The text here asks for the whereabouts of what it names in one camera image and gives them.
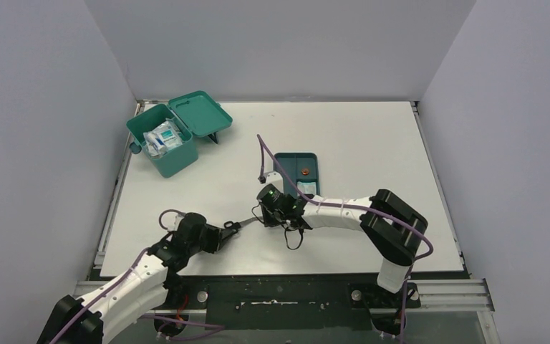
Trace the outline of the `black handled bandage scissors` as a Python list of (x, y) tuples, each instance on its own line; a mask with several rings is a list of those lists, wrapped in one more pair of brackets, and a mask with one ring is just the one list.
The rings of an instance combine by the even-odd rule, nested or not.
[(249, 219), (245, 219), (245, 220), (242, 220), (242, 221), (227, 221), (225, 223), (234, 223), (235, 224), (235, 230), (238, 232), (240, 229), (242, 229), (243, 227), (253, 223), (253, 222), (260, 222), (261, 224), (263, 223), (263, 218), (261, 216), (254, 216), (254, 217), (251, 217)]

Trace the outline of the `dark teal divided tray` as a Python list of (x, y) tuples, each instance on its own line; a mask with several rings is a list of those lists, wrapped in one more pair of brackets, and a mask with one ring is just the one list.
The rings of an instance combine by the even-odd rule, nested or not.
[[(298, 181), (315, 181), (317, 182), (317, 195), (320, 195), (318, 161), (314, 153), (276, 153), (274, 157), (279, 162), (279, 165), (274, 163), (274, 170), (281, 175), (281, 172), (284, 171), (292, 180), (290, 183), (287, 178), (283, 177), (284, 193), (298, 197), (298, 188), (296, 186)], [(310, 170), (309, 175), (303, 176), (301, 174), (301, 169), (303, 168), (308, 168)]]

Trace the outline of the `teal medicine kit box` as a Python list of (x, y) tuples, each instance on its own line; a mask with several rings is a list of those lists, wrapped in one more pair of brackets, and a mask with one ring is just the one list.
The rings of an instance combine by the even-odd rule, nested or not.
[[(153, 131), (172, 121), (180, 131), (183, 144), (165, 155), (153, 158), (149, 155), (143, 133)], [(209, 138), (218, 142), (218, 132), (229, 128), (232, 117), (206, 92), (195, 91), (157, 104), (127, 121), (132, 136), (129, 150), (144, 154), (164, 178), (170, 178), (198, 159), (195, 139)]]

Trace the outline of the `teal medical gauze packet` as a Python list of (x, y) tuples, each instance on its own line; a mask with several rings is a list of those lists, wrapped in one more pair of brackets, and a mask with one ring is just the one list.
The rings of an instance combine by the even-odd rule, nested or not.
[(172, 121), (165, 121), (155, 129), (155, 132), (169, 151), (183, 144), (180, 131)]

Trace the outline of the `bandage strip pack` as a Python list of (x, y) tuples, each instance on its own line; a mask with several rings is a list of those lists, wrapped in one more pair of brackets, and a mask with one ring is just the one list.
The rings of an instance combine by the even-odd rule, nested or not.
[(296, 186), (301, 194), (318, 194), (317, 182), (315, 181), (298, 181)]

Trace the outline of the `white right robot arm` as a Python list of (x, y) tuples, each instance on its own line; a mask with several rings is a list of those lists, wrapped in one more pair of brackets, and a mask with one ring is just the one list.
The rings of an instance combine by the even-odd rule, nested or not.
[(364, 233), (382, 256), (375, 299), (384, 307), (401, 301), (410, 268), (425, 256), (418, 254), (418, 249), (426, 239), (428, 220), (390, 190), (380, 189), (374, 196), (358, 199), (328, 199), (304, 194), (295, 197), (268, 184), (256, 199), (267, 226)]

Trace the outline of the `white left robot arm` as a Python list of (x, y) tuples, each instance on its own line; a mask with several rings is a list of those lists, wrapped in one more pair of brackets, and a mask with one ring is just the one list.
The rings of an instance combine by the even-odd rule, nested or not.
[(144, 248), (122, 274), (80, 297), (54, 306), (39, 343), (108, 343), (146, 312), (178, 307), (188, 296), (179, 272), (198, 253), (215, 254), (241, 229), (239, 222), (214, 226), (185, 213), (176, 228)]

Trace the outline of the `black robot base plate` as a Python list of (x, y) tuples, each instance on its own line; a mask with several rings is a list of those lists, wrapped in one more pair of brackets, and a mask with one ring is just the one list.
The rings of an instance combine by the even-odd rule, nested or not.
[(168, 292), (162, 314), (204, 315), (227, 330), (380, 330), (399, 335), (405, 311), (421, 306), (416, 284), (407, 295), (376, 284), (377, 274), (187, 276)]

